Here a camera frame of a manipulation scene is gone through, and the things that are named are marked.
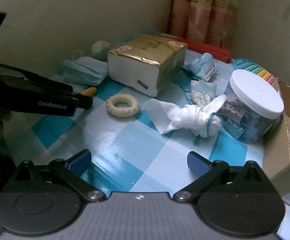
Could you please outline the cream hair scrunchie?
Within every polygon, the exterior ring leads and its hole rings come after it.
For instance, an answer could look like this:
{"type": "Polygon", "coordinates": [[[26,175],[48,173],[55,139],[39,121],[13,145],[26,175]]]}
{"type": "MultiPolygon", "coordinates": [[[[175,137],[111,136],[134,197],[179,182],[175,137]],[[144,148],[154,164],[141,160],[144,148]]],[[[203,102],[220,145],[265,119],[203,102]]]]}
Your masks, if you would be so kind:
{"type": "Polygon", "coordinates": [[[116,94],[105,102],[109,114],[118,118],[129,118],[140,111],[138,100],[130,94],[116,94]]]}

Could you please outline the rainbow pop-it mat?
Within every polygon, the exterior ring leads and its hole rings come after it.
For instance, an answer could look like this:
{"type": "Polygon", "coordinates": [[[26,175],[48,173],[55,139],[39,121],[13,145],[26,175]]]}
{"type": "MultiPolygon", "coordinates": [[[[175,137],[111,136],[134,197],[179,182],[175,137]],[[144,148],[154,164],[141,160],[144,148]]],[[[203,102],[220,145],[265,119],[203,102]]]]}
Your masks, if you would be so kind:
{"type": "Polygon", "coordinates": [[[252,72],[258,75],[259,77],[263,78],[264,80],[266,80],[270,85],[272,85],[276,80],[276,78],[272,74],[270,74],[269,71],[265,70],[258,64],[246,59],[235,59],[234,68],[252,72]]]}

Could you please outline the blue checkered tablecloth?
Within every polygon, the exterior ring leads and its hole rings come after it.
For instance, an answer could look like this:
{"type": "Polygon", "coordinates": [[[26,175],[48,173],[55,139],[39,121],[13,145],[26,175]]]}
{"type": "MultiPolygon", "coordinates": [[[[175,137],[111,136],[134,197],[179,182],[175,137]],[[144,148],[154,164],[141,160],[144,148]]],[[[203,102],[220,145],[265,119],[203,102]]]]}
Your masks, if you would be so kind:
{"type": "Polygon", "coordinates": [[[148,96],[111,79],[98,87],[93,106],[73,117],[13,113],[4,126],[4,138],[16,164],[24,159],[36,165],[69,158],[87,148],[92,166],[83,179],[109,197],[106,210],[88,208],[69,229],[51,239],[210,239],[211,232],[188,205],[170,196],[193,182],[187,166],[191,151],[231,165],[254,160],[262,166],[264,139],[244,144],[225,129],[202,139],[180,129],[161,135],[148,113],[116,118],[105,101],[115,94],[130,94],[140,105],[148,96]]]}

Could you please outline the pink gold-banded curtain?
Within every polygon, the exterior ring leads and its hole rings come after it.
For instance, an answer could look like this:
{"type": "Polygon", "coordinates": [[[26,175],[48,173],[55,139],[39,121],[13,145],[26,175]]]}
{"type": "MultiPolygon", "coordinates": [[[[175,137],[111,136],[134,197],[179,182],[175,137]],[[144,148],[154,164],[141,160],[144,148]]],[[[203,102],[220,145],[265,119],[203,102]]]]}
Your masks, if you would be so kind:
{"type": "Polygon", "coordinates": [[[230,50],[238,0],[173,0],[170,35],[230,50]]]}

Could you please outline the gold tissue pack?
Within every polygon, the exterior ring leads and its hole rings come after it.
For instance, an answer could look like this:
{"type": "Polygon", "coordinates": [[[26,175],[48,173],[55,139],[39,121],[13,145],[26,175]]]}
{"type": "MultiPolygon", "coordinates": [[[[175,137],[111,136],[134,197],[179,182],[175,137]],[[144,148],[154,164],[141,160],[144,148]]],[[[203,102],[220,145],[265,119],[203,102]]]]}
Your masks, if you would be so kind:
{"type": "Polygon", "coordinates": [[[186,50],[170,37],[141,35],[108,51],[109,77],[155,98],[184,65],[186,50]]]}

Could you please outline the light blue cloth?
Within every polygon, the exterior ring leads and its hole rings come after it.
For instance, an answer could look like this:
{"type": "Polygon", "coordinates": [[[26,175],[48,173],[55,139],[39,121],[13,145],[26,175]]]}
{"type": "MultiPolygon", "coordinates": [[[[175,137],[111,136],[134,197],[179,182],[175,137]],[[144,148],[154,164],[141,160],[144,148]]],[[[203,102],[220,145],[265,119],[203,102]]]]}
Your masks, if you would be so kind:
{"type": "Polygon", "coordinates": [[[200,58],[193,60],[182,69],[193,80],[204,80],[205,82],[210,81],[212,76],[217,73],[214,58],[210,53],[204,53],[200,58]]]}

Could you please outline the floral patterned pouch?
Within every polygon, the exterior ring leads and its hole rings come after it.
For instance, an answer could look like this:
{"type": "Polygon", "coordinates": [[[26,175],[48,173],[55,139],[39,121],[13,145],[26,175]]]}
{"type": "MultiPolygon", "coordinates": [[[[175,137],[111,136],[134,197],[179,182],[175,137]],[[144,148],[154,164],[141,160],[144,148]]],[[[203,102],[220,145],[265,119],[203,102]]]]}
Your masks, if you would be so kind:
{"type": "Polygon", "coordinates": [[[190,88],[181,86],[189,104],[205,107],[216,97],[217,86],[204,80],[191,80],[190,88]]]}

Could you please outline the small orange plush piece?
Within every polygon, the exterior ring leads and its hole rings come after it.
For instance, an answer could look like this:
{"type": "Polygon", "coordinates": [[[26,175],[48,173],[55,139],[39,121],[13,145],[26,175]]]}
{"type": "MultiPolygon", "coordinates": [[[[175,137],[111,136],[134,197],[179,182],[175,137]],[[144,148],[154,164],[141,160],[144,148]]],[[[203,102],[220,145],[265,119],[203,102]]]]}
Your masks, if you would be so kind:
{"type": "Polygon", "coordinates": [[[84,96],[89,96],[89,97],[92,97],[96,94],[97,92],[97,89],[95,87],[90,87],[86,90],[83,90],[83,91],[80,91],[79,94],[82,94],[84,96]]]}

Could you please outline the blue face mask stack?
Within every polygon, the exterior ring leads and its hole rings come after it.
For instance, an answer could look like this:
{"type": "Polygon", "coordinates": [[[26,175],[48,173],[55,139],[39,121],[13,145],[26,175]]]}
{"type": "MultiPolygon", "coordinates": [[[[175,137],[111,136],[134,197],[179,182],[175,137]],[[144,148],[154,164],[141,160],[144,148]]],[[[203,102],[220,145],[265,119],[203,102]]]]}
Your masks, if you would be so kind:
{"type": "Polygon", "coordinates": [[[108,63],[83,56],[81,50],[72,54],[72,59],[61,61],[64,70],[63,78],[67,83],[98,86],[108,75],[108,63]]]}

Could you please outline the clear jar white lid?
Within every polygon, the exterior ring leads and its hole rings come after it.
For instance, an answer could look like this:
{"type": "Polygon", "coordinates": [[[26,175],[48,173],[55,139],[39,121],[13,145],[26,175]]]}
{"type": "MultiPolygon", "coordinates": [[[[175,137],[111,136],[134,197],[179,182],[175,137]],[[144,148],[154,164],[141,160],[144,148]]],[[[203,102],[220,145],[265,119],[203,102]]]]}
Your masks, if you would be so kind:
{"type": "Polygon", "coordinates": [[[218,111],[222,126],[236,140],[252,144],[271,132],[280,122],[284,102],[275,88],[247,70],[234,70],[218,111]]]}

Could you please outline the grey plush ball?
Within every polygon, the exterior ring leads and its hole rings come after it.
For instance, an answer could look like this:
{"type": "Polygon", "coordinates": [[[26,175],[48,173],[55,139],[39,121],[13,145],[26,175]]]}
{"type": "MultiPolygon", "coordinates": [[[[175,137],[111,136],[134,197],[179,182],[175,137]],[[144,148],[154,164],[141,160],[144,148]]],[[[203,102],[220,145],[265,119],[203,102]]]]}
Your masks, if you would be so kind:
{"type": "Polygon", "coordinates": [[[94,58],[99,61],[106,61],[108,59],[108,51],[112,49],[109,42],[97,41],[92,45],[89,57],[94,58]]]}

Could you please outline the cardboard box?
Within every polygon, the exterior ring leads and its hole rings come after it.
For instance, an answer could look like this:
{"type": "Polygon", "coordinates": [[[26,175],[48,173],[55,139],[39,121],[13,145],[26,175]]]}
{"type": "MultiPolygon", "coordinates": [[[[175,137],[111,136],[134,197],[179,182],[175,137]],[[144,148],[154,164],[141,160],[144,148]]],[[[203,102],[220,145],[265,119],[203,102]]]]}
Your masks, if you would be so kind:
{"type": "Polygon", "coordinates": [[[264,139],[262,169],[290,205],[290,86],[277,79],[274,88],[280,94],[285,109],[279,124],[264,139]]]}

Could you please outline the white knotted cloth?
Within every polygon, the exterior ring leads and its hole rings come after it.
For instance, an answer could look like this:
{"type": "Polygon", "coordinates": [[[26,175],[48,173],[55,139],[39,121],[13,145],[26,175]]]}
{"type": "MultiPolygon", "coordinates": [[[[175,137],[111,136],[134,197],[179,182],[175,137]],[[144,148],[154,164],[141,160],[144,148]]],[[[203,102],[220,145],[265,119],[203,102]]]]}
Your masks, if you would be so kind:
{"type": "Polygon", "coordinates": [[[224,105],[225,95],[213,99],[205,107],[185,105],[150,99],[144,104],[152,123],[160,134],[178,129],[189,129],[197,137],[209,138],[221,129],[221,119],[217,112],[224,105]]]}

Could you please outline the red folded fan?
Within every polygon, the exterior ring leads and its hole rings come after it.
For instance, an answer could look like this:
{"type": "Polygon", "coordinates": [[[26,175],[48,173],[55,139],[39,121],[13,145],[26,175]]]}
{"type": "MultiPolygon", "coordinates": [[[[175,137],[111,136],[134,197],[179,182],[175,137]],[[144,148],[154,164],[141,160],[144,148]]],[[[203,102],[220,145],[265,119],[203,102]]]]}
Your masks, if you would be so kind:
{"type": "Polygon", "coordinates": [[[204,42],[200,41],[191,41],[191,40],[186,40],[183,38],[178,38],[178,37],[172,37],[172,36],[167,36],[167,35],[162,35],[167,38],[171,38],[174,41],[182,42],[187,44],[187,48],[189,50],[195,51],[197,53],[210,53],[214,59],[220,60],[225,63],[229,63],[231,61],[231,51],[221,48],[218,46],[214,46],[212,44],[207,44],[204,42]]]}

